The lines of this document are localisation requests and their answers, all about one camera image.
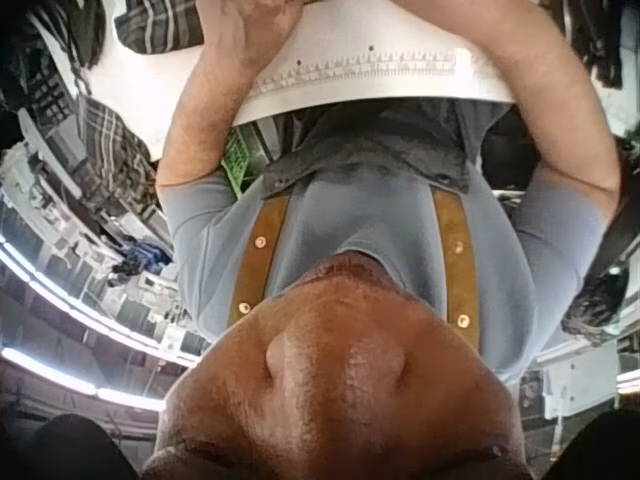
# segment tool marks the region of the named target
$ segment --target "forearm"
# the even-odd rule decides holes
[[[182,185],[214,172],[253,76],[202,57],[178,101],[158,166],[156,188]]]
[[[541,9],[520,0],[506,5],[496,14],[499,27],[471,40],[504,76],[544,161],[615,198],[615,142],[585,68]]]

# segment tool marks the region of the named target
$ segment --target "brown suspender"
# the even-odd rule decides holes
[[[290,195],[267,200],[251,230],[236,280],[229,326],[264,298]],[[447,284],[447,323],[476,350],[480,341],[478,289],[471,235],[460,197],[433,188]]]

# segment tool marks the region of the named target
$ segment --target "plaid fabric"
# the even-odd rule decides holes
[[[196,0],[127,0],[127,13],[114,23],[120,42],[136,53],[167,53],[204,42]]]
[[[80,94],[78,130],[88,160],[78,173],[93,183],[93,188],[87,188],[82,182],[85,201],[92,210],[121,213],[121,201],[131,208],[156,203],[149,150],[116,112]]]

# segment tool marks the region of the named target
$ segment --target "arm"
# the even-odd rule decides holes
[[[591,201],[608,222],[618,205],[613,137],[586,70],[528,0],[397,0],[482,48],[513,91],[543,157],[536,175]]]
[[[297,25],[302,0],[198,0],[204,47],[178,101],[156,188],[213,173],[257,75]]]

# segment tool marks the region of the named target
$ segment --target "gray shirt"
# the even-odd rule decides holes
[[[384,155],[368,150],[361,155]],[[331,166],[293,187],[266,295],[345,250],[376,258],[393,279],[446,318],[447,292],[429,180],[377,164]],[[534,180],[513,225],[470,164],[462,193],[473,242],[480,354],[518,381],[560,321],[597,251],[605,223],[576,192]],[[222,173],[164,191],[183,301],[201,334],[225,331],[238,268],[263,204],[262,179],[238,201]]]

